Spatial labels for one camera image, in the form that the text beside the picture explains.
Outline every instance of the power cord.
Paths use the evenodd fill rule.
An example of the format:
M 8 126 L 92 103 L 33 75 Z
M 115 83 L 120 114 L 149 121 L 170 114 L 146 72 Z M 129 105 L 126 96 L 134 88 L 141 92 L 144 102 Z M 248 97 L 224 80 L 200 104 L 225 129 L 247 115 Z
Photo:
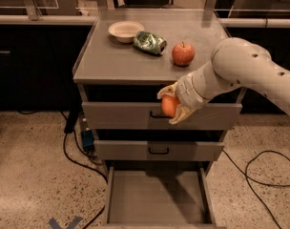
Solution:
M 248 183 L 248 186 L 250 187 L 250 189 L 252 190 L 252 192 L 255 194 L 255 196 L 259 199 L 259 201 L 264 205 L 264 207 L 266 208 L 266 210 L 268 211 L 268 213 L 270 214 L 270 217 L 272 218 L 272 220 L 276 223 L 276 225 L 279 227 L 279 229 L 281 229 L 277 219 L 275 218 L 275 216 L 272 214 L 271 210 L 269 209 L 269 207 L 267 206 L 267 204 L 261 199 L 261 197 L 258 195 L 258 193 L 254 190 L 254 188 L 252 187 L 251 183 L 250 183 L 250 180 L 254 181 L 255 183 L 258 183 L 260 185 L 264 185 L 264 186 L 269 186 L 269 187 L 282 187 L 282 188 L 285 188 L 285 187 L 290 187 L 290 184 L 284 184 L 284 185 L 279 185 L 279 184 L 270 184 L 270 183 L 264 183 L 264 182 L 260 182 L 260 181 L 257 181 L 251 177 L 248 176 L 248 169 L 249 169 L 249 166 L 252 162 L 254 162 L 257 158 L 259 158 L 259 156 L 263 155 L 263 154 L 266 154 L 266 153 L 272 153 L 272 154 L 277 154 L 277 155 L 280 155 L 280 156 L 283 156 L 285 157 L 289 162 L 290 162 L 290 158 L 285 156 L 284 154 L 280 153 L 280 152 L 277 152 L 277 151 L 272 151 L 272 150 L 266 150 L 266 151 L 262 151 L 260 152 L 258 155 L 256 155 L 254 158 L 252 158 L 246 165 L 245 167 L 245 171 L 243 172 L 238 166 L 237 164 L 231 159 L 231 157 L 228 155 L 227 152 L 225 152 L 224 150 L 222 150 L 222 152 L 224 154 L 226 154 L 228 156 L 228 158 L 230 159 L 230 161 L 238 168 L 238 170 L 245 176 L 246 178 L 246 181 Z
M 62 115 L 63 115 L 63 117 L 67 120 L 67 117 L 62 113 L 62 112 L 60 112 Z M 78 141 L 77 141 L 77 135 L 76 135 L 76 131 L 75 130 L 73 130 L 72 131 L 73 132 L 73 134 L 74 134 L 74 140 L 75 140 L 75 143 L 76 143 L 76 146 L 77 146 L 77 148 L 78 148 L 78 150 L 84 155 L 84 156 L 86 156 L 92 163 L 94 163 L 92 160 L 91 160 L 91 158 L 93 158 L 93 157 L 96 157 L 96 156 L 89 156 L 89 154 L 86 154 L 86 153 L 84 153 L 83 151 L 82 151 L 82 149 L 81 149 L 81 147 L 79 146 L 79 144 L 78 144 Z M 70 161 L 70 162 L 72 162 L 72 163 L 74 163 L 74 164 L 76 164 L 76 165 L 79 165 L 79 166 L 81 166 L 81 167 L 84 167 L 84 168 L 86 168 L 86 169 L 89 169 L 89 170 L 91 170 L 91 171 L 95 171 L 96 173 L 98 173 L 98 174 L 100 174 L 103 178 L 104 178 L 104 180 L 106 181 L 106 183 L 108 184 L 108 180 L 107 180 L 107 177 L 102 173 L 102 172 L 100 172 L 99 170 L 97 170 L 97 169 L 95 169 L 95 168 L 93 168 L 93 167 L 90 167 L 90 166 L 88 166 L 88 165 L 85 165 L 85 164 L 82 164 L 82 163 L 79 163 L 78 161 L 76 161 L 76 160 L 74 160 L 74 159 L 72 159 L 69 155 L 68 155 L 68 153 L 67 153 L 67 149 L 66 149 L 66 141 L 67 141 L 67 137 L 68 137 L 68 134 L 69 133 L 65 133 L 65 136 L 64 136 L 64 139 L 63 139 L 63 153 L 64 153 L 64 155 L 65 155 L 65 157 Z M 102 213 L 103 213 L 103 211 L 104 211 L 104 209 L 105 209 L 105 206 L 103 206 L 101 209 L 100 209 L 100 211 L 84 226 L 84 227 L 82 227 L 82 229 L 86 229 L 86 228 L 88 228 Z

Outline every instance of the floor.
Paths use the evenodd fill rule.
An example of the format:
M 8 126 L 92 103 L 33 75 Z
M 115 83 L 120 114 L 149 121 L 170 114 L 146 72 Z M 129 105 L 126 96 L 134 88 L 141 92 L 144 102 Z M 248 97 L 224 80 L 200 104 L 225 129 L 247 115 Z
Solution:
M 101 175 L 77 166 L 63 153 L 65 118 L 58 112 L 0 113 L 0 228 L 82 228 L 102 208 L 106 182 Z M 76 127 L 80 143 L 80 127 Z M 73 134 L 65 145 L 71 158 L 91 167 L 77 149 Z M 225 151 L 244 169 L 264 150 L 290 158 L 287 115 L 241 114 L 225 138 Z M 290 163 L 264 154 L 250 166 L 254 179 L 290 183 Z M 245 177 L 225 154 L 208 177 L 217 225 L 234 228 L 278 228 L 248 187 Z M 290 228 L 290 187 L 252 186 L 267 203 L 281 228 Z M 88 228 L 101 224 L 98 217 Z

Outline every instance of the bowl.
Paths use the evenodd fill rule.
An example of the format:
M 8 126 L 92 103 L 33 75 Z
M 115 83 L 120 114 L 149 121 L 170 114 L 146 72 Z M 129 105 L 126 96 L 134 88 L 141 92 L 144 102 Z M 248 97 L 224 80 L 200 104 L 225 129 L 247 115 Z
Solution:
M 134 37 L 139 31 L 144 31 L 143 25 L 135 21 L 120 21 L 109 27 L 109 34 L 122 43 L 134 42 Z

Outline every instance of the soda can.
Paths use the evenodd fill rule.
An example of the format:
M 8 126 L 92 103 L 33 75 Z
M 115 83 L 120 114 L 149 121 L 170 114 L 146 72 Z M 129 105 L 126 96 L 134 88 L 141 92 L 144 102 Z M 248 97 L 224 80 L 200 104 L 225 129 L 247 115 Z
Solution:
M 164 38 L 147 31 L 139 31 L 134 38 L 136 48 L 152 54 L 162 55 L 166 45 Z

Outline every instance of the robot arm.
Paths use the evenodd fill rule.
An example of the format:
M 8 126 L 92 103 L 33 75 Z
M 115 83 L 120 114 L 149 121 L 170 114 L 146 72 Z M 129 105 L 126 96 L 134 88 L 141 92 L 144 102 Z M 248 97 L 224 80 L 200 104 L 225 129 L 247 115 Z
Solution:
M 162 89 L 157 97 L 179 98 L 176 116 L 170 120 L 176 124 L 215 96 L 239 87 L 262 94 L 290 115 L 290 72 L 274 63 L 266 49 L 239 38 L 221 41 L 210 61 Z

